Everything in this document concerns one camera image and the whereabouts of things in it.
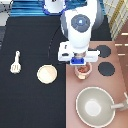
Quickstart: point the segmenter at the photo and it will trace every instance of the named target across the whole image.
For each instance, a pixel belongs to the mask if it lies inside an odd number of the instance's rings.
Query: white bowl
[[[80,119],[91,127],[105,127],[115,116],[112,97],[99,87],[83,89],[76,99],[76,111]]]

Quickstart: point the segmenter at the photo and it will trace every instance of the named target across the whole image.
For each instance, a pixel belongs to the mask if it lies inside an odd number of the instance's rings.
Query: blue object
[[[77,58],[73,57],[71,59],[71,64],[84,64],[84,59],[83,58],[77,59]]]
[[[103,0],[99,1],[102,7],[102,11],[104,15],[106,15]],[[85,6],[87,3],[86,0],[65,0],[65,4],[66,9],[70,10],[76,7]],[[48,12],[45,14],[43,11],[43,5],[44,0],[13,0],[10,16],[48,16]]]

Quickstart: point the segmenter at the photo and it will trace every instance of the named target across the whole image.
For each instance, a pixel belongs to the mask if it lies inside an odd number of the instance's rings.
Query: beige round object
[[[57,77],[57,70],[52,65],[44,65],[39,68],[37,77],[42,83],[52,83]]]

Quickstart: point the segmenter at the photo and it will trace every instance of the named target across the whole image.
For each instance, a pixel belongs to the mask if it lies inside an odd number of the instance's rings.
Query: bowl rim
[[[87,88],[84,88],[84,89],[78,94],[78,96],[77,96],[77,98],[76,98],[76,111],[77,111],[77,114],[78,114],[79,118],[80,118],[85,124],[87,124],[88,126],[91,126],[91,127],[94,127],[94,128],[97,128],[97,127],[98,127],[98,128],[106,127],[106,126],[108,126],[108,125],[113,121],[113,119],[114,119],[114,117],[115,117],[115,111],[116,111],[115,109],[113,110],[113,115],[112,115],[111,119],[109,120],[109,122],[107,122],[107,123],[104,124],[104,125],[100,125],[100,126],[96,126],[96,125],[91,125],[91,124],[89,124],[89,123],[86,122],[86,121],[81,117],[81,115],[79,114],[79,110],[78,110],[78,99],[79,99],[79,97],[81,96],[81,94],[82,94],[84,91],[89,90],[89,89],[98,89],[98,90],[101,90],[101,91],[105,92],[105,93],[108,95],[108,97],[111,99],[112,103],[114,104],[113,98],[110,96],[110,94],[109,94],[106,90],[104,90],[104,89],[102,89],[102,88],[100,88],[100,87],[87,87]]]

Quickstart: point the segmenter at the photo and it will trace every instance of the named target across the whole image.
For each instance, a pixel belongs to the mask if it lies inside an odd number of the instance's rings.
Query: tabletop
[[[74,67],[66,66],[66,128],[90,128],[84,124],[77,115],[75,102],[77,95],[86,87],[100,87],[106,90],[114,99],[115,103],[125,100],[126,87],[117,55],[114,41],[91,41],[90,48],[106,45],[111,49],[111,55],[106,58],[99,57],[98,61],[92,63],[92,73],[86,80],[80,80],[74,73]],[[103,76],[98,71],[101,62],[110,62],[115,73],[112,76]],[[114,120],[106,128],[128,128],[128,110],[117,111]]]

